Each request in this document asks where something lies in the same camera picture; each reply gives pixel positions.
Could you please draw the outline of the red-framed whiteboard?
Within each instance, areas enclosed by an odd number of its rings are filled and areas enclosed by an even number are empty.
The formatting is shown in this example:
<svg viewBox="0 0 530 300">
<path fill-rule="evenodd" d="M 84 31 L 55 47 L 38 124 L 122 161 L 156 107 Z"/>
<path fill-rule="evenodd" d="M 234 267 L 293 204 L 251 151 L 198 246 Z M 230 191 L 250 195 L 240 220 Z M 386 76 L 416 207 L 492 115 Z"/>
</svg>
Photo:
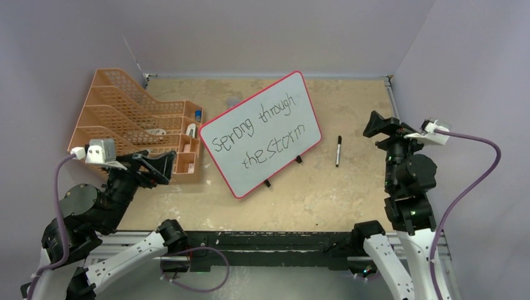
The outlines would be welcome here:
<svg viewBox="0 0 530 300">
<path fill-rule="evenodd" d="M 241 199 L 322 139 L 301 71 L 293 71 L 214 117 L 201 141 L 235 198 Z"/>
</svg>

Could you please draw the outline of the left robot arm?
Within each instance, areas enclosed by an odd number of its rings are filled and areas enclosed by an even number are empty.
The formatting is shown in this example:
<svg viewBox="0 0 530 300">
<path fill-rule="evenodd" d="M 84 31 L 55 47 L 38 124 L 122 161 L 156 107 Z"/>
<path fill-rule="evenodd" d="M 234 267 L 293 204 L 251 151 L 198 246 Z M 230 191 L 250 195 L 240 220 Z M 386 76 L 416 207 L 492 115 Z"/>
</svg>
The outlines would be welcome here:
<svg viewBox="0 0 530 300">
<path fill-rule="evenodd" d="M 174 219 L 163 221 L 141 242 L 92 266 L 85 266 L 102 237 L 117 231 L 138 189 L 170 182 L 175 151 L 148 156 L 146 151 L 116 158 L 101 187 L 78 184 L 56 199 L 55 218 L 41 239 L 41 262 L 30 282 L 21 286 L 23 299 L 95 299 L 115 280 L 156 256 L 180 255 L 187 234 Z"/>
</svg>

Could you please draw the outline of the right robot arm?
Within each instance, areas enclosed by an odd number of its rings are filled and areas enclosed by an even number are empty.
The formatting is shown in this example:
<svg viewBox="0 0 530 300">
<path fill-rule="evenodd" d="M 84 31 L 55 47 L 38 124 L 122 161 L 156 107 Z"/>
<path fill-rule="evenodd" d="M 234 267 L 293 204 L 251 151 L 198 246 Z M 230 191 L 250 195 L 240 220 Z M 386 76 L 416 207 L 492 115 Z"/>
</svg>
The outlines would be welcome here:
<svg viewBox="0 0 530 300">
<path fill-rule="evenodd" d="M 436 221 L 426 193 L 436 187 L 437 166 L 420 154 L 426 145 L 443 146 L 448 128 L 427 119 L 416 131 L 398 118 L 372 111 L 363 131 L 371 138 L 385 134 L 376 147 L 385 151 L 384 200 L 386 216 L 401 243 L 403 264 L 378 221 L 357 223 L 351 246 L 367 254 L 377 267 L 394 299 L 450 299 L 451 292 L 437 250 Z"/>
</svg>

